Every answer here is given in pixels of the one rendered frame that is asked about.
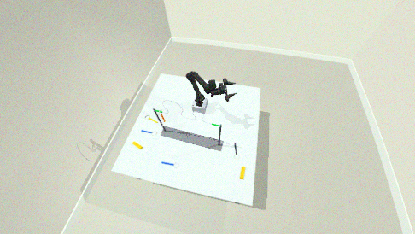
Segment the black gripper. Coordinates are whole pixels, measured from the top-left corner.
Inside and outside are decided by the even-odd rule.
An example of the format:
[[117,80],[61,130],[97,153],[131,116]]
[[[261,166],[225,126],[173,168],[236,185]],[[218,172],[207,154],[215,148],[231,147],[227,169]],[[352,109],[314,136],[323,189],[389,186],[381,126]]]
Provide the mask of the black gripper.
[[224,91],[224,93],[221,93],[221,92],[219,91],[219,88],[217,88],[218,95],[225,94],[225,100],[226,100],[227,102],[229,102],[229,101],[230,101],[229,99],[231,99],[231,97],[233,97],[233,96],[234,96],[234,95],[236,95],[237,93],[232,93],[232,94],[229,94],[229,95],[228,95],[228,93],[227,93],[227,86],[226,86],[226,85],[234,85],[235,83],[228,81],[226,78],[224,78],[224,79],[223,79],[223,83],[224,83],[224,85],[225,85],[225,91],[226,91],[226,92]]

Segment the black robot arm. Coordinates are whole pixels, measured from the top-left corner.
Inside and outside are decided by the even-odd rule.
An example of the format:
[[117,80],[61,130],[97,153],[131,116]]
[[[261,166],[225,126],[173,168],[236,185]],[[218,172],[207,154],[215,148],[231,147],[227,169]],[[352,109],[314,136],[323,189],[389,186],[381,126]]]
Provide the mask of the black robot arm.
[[[189,80],[194,88],[194,91],[196,93],[196,106],[201,107],[203,104],[203,100],[205,100],[205,96],[200,92],[198,85],[196,83],[196,81],[203,87],[203,90],[205,91],[206,94],[210,94],[211,93],[211,97],[213,98],[213,96],[218,95],[218,91],[217,91],[217,85],[214,79],[209,80],[208,84],[199,76],[198,73],[190,71],[189,73],[186,74],[186,78],[187,80]],[[221,93],[224,93],[225,91],[225,85],[223,85],[223,83],[219,83],[219,91]]]

